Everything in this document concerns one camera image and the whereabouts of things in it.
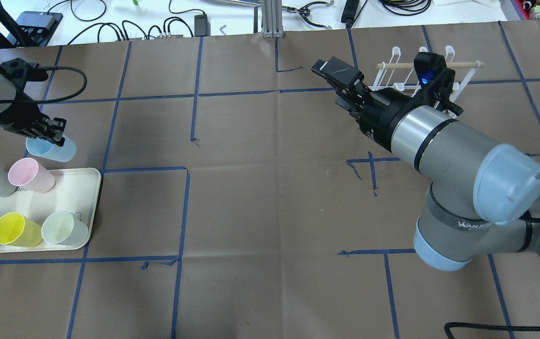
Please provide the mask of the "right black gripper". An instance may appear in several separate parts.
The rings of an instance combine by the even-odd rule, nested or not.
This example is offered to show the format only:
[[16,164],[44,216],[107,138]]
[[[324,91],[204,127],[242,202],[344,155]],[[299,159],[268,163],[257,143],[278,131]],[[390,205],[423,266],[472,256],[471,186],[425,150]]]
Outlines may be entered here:
[[354,91],[356,84],[363,82],[363,73],[335,56],[328,61],[318,59],[311,71],[337,89],[335,103],[350,116],[359,116],[361,132],[392,152],[393,131],[401,120],[399,114],[413,98],[393,88]]

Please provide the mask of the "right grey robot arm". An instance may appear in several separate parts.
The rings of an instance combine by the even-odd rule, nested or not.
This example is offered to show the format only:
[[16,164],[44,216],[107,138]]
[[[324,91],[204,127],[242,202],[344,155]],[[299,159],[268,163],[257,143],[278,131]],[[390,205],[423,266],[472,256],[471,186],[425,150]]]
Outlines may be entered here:
[[443,56],[419,52],[414,70],[420,88],[410,97],[372,90],[361,71],[336,57],[311,67],[362,134],[430,180],[414,234],[425,263],[451,272],[475,255],[540,257],[540,164],[457,119],[455,71]]

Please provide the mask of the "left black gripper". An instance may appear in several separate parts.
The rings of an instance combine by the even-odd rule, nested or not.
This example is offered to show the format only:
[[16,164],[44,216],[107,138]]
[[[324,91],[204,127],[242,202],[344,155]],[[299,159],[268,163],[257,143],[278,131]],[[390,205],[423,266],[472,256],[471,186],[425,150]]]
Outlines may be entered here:
[[62,147],[67,120],[50,118],[34,103],[14,103],[0,112],[0,126],[23,137],[37,138]]

